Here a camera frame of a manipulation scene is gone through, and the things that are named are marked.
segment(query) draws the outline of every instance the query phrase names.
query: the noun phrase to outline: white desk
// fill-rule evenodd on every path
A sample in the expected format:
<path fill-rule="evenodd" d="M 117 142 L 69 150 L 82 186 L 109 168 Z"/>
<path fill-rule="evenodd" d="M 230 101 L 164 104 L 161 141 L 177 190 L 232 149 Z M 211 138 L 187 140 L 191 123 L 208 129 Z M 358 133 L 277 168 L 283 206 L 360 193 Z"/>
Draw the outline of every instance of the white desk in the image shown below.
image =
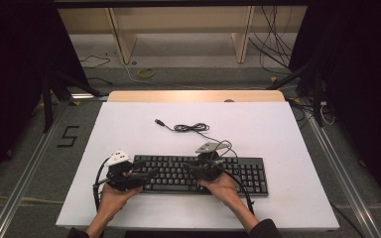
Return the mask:
<path fill-rule="evenodd" d="M 281 229 L 334 230 L 329 206 L 292 110 L 286 102 L 103 104 L 82 161 L 66 197 L 58 226 L 85 227 L 95 215 L 91 186 L 101 163 L 121 148 L 136 154 L 194 155 L 205 142 L 196 133 L 173 127 L 203 122 L 207 136 L 229 140 L 239 156 L 264 158 L 269 197 L 254 198 L 259 219 L 272 218 Z M 210 195 L 138 194 L 108 227 L 130 230 L 242 230 L 222 202 Z"/>

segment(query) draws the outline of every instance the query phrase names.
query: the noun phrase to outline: hand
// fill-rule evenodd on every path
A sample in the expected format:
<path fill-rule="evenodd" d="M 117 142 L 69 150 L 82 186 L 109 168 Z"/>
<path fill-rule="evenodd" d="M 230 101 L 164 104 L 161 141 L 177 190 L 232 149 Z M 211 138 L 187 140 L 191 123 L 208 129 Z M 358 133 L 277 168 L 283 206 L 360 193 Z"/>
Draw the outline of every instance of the hand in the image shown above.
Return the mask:
<path fill-rule="evenodd" d="M 107 223 L 122 209 L 128 199 L 141 190 L 142 186 L 127 191 L 119 191 L 105 184 L 101 192 L 100 206 L 98 207 L 97 215 L 86 230 L 88 236 L 90 238 L 99 237 Z"/>
<path fill-rule="evenodd" d="M 241 202 L 234 185 L 234 180 L 225 173 L 222 173 L 216 180 L 207 181 L 200 179 L 198 183 L 208 188 L 212 195 L 220 199 L 228 207 Z"/>

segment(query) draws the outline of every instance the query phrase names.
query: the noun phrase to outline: gray carpet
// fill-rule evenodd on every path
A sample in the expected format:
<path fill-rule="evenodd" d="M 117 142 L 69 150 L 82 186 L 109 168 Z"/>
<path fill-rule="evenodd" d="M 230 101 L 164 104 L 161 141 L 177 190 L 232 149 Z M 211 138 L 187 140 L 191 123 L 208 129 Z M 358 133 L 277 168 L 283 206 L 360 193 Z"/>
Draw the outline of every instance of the gray carpet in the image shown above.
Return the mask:
<path fill-rule="evenodd" d="M 138 68 L 130 68 L 133 79 L 138 79 Z M 151 79 L 139 79 L 151 83 L 174 83 L 180 85 L 197 85 L 210 89 L 224 88 L 265 88 L 271 85 L 270 77 L 274 74 L 262 68 L 154 68 L 155 75 Z M 96 68 L 85 70 L 88 77 L 100 77 L 112 82 L 107 84 L 100 79 L 91 79 L 92 87 L 103 92 L 112 90 L 150 90 L 150 89 L 186 89 L 177 85 L 154 85 L 132 81 L 123 68 Z M 295 82 L 283 92 L 286 96 L 295 96 Z M 72 104 L 63 113 L 57 130 L 50 141 L 45 155 L 37 169 L 24 199 L 10 223 L 5 237 L 65 237 L 67 230 L 56 227 L 56 219 L 62 208 L 62 203 L 69 190 L 70 183 L 76 173 L 82 153 L 97 117 L 101 101 L 82 100 L 78 105 Z M 295 119 L 302 118 L 302 113 L 294 109 Z M 307 144 L 309 153 L 317 169 L 318 176 L 329 200 L 346 214 L 360 228 L 349 203 L 339 185 L 333 171 L 330 169 L 325 154 L 307 118 L 299 122 L 301 132 Z M 66 127 L 70 135 L 76 136 L 72 147 L 71 140 L 63 138 Z M 31 117 L 28 126 L 13 148 L 13 157 L 0 166 L 0 209 L 5 197 L 14 189 L 24 167 L 34 153 L 44 128 L 44 111 L 40 107 Z M 349 136 L 336 122 L 325 131 L 330 137 L 335 150 L 341 156 L 349 170 L 361 196 L 370 208 L 378 227 L 381 230 L 381 190 L 366 168 L 357 164 L 358 156 Z M 283 231 L 284 237 L 359 237 L 344 218 L 335 212 L 341 228 L 332 232 Z M 110 230 L 106 237 L 122 237 L 123 232 Z"/>

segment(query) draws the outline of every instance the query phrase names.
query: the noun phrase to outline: black keyboard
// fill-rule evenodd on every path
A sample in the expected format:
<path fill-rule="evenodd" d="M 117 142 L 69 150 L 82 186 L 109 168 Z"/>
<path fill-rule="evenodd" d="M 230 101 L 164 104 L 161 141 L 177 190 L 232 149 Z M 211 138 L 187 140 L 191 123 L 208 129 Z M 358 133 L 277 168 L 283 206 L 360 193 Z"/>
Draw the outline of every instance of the black keyboard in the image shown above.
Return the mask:
<path fill-rule="evenodd" d="M 137 155 L 135 162 L 145 161 L 144 168 L 136 172 L 146 172 L 159 168 L 156 177 L 144 186 L 144 193 L 162 194 L 209 194 L 209 190 L 197 184 L 184 169 L 183 163 L 196 160 L 197 157 L 181 156 L 144 156 Z M 262 158 L 227 158 L 223 157 L 223 167 L 241 181 L 250 196 L 267 196 L 268 186 Z M 244 196 L 241 187 L 236 184 L 237 192 Z"/>

